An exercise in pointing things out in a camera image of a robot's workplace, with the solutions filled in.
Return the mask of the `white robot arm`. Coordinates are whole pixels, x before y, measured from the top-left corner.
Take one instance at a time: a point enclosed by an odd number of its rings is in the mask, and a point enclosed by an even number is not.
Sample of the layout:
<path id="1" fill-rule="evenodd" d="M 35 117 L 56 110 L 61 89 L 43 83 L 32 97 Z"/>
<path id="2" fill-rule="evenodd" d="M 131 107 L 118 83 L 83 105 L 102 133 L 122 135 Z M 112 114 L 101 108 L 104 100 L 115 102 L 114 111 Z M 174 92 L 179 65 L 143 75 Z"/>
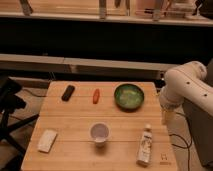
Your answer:
<path id="1" fill-rule="evenodd" d="M 181 106 L 185 99 L 213 114 L 213 87 L 204 82 L 206 76 L 207 68 L 199 61 L 191 61 L 166 71 L 165 86 L 159 93 L 163 124 L 173 119 L 174 110 Z"/>

